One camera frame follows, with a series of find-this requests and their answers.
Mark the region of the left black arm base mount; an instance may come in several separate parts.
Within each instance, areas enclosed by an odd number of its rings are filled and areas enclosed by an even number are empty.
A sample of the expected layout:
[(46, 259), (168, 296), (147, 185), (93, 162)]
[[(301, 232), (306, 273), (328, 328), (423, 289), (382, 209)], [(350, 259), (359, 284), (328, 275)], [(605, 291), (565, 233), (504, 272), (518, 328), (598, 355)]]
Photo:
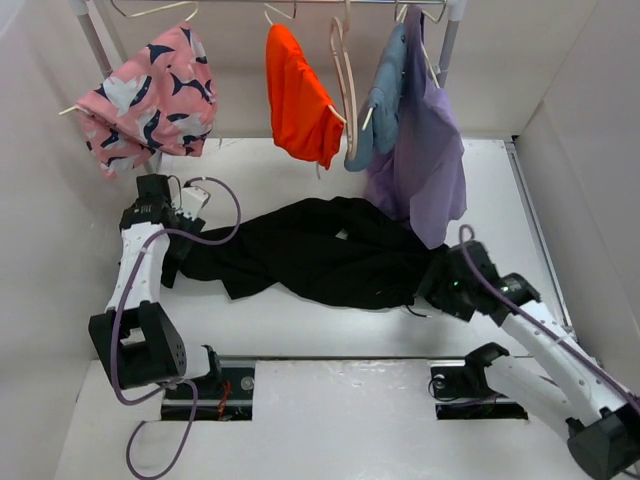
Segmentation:
[[(196, 421), (251, 421), (256, 362), (223, 359), (218, 379), (193, 379), (198, 390)], [(193, 404), (191, 388), (181, 384), (167, 390), (160, 408), (162, 421), (187, 421)]]

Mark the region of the black trousers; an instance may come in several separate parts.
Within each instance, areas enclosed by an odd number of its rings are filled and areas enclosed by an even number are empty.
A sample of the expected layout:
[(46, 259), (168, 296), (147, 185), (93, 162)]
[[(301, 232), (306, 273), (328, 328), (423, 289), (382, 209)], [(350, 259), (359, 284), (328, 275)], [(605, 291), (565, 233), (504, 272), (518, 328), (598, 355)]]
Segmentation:
[(366, 310), (412, 303), (446, 251), (362, 198), (307, 198), (200, 236), (206, 242), (191, 247), (180, 273), (221, 281), (233, 300), (280, 283), (313, 302)]

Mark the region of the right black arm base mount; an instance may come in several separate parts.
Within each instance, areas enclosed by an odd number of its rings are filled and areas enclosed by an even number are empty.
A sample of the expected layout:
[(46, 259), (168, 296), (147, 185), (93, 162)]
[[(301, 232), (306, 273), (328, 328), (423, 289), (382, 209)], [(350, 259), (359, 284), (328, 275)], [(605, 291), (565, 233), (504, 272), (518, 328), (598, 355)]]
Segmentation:
[(529, 420), (522, 406), (494, 392), (482, 380), (468, 379), (467, 371), (460, 363), (430, 367), (427, 388), (435, 401), (437, 420)]

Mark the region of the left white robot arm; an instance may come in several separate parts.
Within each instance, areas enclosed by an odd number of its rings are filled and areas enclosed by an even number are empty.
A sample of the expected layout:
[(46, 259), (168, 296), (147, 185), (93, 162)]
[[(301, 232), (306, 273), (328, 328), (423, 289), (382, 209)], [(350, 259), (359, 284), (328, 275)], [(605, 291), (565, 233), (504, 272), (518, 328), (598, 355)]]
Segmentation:
[(171, 200), (169, 177), (136, 180), (138, 197), (122, 215), (122, 256), (116, 287), (88, 330), (110, 381), (122, 390), (189, 379), (204, 397), (223, 387), (223, 371), (210, 346), (187, 344), (160, 304), (162, 287), (174, 285), (179, 267), (204, 226), (198, 217), (205, 194), (183, 213)]

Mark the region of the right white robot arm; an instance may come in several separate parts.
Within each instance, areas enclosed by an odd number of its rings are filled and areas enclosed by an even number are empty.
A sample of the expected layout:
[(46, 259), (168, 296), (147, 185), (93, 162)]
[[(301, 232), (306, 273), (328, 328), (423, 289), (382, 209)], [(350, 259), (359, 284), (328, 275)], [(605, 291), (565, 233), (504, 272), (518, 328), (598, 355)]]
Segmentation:
[(491, 342), (461, 366), (433, 368), (435, 399), (457, 406), (498, 396), (515, 401), (556, 432), (592, 479), (612, 479), (638, 464), (638, 396), (586, 354), (523, 276), (499, 275), (482, 243), (437, 250), (418, 294), (463, 321), (476, 313), (490, 318), (545, 372), (532, 372)]

